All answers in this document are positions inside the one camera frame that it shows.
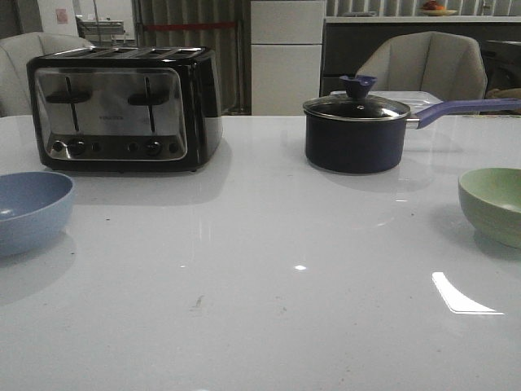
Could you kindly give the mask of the blue bowl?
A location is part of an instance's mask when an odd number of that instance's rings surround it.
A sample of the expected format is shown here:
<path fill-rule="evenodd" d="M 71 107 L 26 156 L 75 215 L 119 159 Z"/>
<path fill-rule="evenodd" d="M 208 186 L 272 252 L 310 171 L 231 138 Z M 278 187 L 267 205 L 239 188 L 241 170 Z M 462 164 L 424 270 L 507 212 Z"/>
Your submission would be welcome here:
<path fill-rule="evenodd" d="M 47 244 L 68 222 L 75 182 L 65 174 L 33 171 L 1 176 L 1 256 Z"/>

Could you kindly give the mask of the green bowl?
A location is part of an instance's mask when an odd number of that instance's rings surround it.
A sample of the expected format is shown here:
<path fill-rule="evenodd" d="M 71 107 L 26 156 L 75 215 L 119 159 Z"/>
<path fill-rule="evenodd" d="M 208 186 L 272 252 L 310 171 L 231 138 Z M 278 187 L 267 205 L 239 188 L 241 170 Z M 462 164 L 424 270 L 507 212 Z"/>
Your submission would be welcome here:
<path fill-rule="evenodd" d="M 459 203 L 469 223 L 497 242 L 520 247 L 520 170 L 473 169 L 458 179 Z"/>

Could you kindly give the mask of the dark blue saucepan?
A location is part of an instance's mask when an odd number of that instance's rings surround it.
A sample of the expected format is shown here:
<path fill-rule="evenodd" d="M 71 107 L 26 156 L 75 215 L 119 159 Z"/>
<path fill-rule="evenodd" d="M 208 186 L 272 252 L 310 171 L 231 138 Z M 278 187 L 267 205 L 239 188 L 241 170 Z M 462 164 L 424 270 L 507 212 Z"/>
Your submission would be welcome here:
<path fill-rule="evenodd" d="M 341 121 L 306 115 L 304 152 L 313 164 L 347 174 L 373 174 L 401 162 L 405 130 L 421 129 L 442 116 L 520 107 L 519 99 L 457 100 L 434 104 L 390 121 Z"/>

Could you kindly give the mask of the glass pot lid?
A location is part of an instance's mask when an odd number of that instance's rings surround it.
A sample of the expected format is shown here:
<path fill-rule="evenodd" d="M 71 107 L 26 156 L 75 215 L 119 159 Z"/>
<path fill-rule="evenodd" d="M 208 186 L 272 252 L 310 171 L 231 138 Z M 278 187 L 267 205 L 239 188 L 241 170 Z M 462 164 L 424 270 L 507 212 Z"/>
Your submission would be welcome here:
<path fill-rule="evenodd" d="M 410 114 L 407 104 L 370 94 L 377 77 L 339 77 L 344 92 L 329 94 L 303 103 L 305 114 L 341 121 L 390 121 Z"/>

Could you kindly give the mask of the white refrigerator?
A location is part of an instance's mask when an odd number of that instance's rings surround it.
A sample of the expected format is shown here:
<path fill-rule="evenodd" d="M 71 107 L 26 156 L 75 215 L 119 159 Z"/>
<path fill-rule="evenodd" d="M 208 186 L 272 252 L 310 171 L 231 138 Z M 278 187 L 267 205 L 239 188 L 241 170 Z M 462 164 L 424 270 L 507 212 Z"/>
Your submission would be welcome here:
<path fill-rule="evenodd" d="M 252 115 L 302 114 L 319 96 L 325 1 L 251 2 Z"/>

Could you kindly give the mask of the black and silver toaster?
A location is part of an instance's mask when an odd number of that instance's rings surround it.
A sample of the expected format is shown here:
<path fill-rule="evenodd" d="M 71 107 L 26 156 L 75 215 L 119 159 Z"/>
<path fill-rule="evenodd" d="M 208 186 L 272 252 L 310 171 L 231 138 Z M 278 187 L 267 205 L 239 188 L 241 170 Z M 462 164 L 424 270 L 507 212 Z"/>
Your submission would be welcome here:
<path fill-rule="evenodd" d="M 31 59 L 27 74 L 51 169 L 195 171 L 220 144 L 216 55 L 205 46 L 93 46 Z"/>

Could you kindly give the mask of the grey kitchen counter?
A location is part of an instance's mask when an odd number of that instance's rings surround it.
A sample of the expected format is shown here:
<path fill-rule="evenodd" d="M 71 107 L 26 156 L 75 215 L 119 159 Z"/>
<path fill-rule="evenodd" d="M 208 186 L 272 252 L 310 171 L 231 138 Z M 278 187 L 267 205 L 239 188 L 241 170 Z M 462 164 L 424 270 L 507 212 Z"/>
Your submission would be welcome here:
<path fill-rule="evenodd" d="M 386 40 L 405 34 L 439 31 L 479 42 L 520 40 L 518 16 L 384 16 L 325 18 L 320 94 L 338 88 L 338 77 L 355 73 Z"/>

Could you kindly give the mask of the beige chair right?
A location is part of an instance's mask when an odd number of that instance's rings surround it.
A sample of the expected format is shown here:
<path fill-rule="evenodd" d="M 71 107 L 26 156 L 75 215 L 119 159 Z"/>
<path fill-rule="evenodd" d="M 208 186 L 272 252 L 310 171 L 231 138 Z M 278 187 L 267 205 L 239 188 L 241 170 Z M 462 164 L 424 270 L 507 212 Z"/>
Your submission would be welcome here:
<path fill-rule="evenodd" d="M 436 31 L 386 40 L 357 74 L 375 77 L 375 90 L 424 91 L 443 101 L 482 99 L 488 83 L 479 43 Z"/>

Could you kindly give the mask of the beige chair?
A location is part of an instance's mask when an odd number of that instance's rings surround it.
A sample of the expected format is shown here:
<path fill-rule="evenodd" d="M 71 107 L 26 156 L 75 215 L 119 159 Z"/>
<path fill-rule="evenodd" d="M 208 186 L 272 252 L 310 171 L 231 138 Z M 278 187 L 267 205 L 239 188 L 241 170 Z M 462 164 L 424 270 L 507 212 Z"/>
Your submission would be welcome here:
<path fill-rule="evenodd" d="M 482 99 L 488 83 L 479 43 L 436 31 L 386 40 L 357 74 L 375 77 L 375 90 L 424 91 L 443 101 Z"/>
<path fill-rule="evenodd" d="M 27 63 L 36 57 L 91 47 L 81 37 L 33 32 L 1 40 L 1 116 L 30 115 Z"/>

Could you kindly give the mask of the fruit bowl on counter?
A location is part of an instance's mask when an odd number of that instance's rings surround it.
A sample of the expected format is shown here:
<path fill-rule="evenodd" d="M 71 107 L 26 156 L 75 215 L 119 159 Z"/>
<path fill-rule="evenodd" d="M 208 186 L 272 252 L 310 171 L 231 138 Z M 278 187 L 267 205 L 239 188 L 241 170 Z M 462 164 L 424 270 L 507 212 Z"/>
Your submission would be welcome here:
<path fill-rule="evenodd" d="M 448 16 L 458 13 L 457 10 L 448 9 L 435 0 L 426 1 L 420 6 L 419 10 L 423 15 L 427 16 Z"/>

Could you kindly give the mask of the beige chair left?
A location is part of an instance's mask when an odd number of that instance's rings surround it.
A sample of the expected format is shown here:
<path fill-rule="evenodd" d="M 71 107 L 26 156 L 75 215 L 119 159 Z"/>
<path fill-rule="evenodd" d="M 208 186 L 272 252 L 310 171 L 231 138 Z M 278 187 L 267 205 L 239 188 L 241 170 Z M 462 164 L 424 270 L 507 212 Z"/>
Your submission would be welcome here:
<path fill-rule="evenodd" d="M 81 37 L 33 32 L 1 40 L 1 116 L 30 115 L 27 63 L 36 57 L 91 47 Z"/>

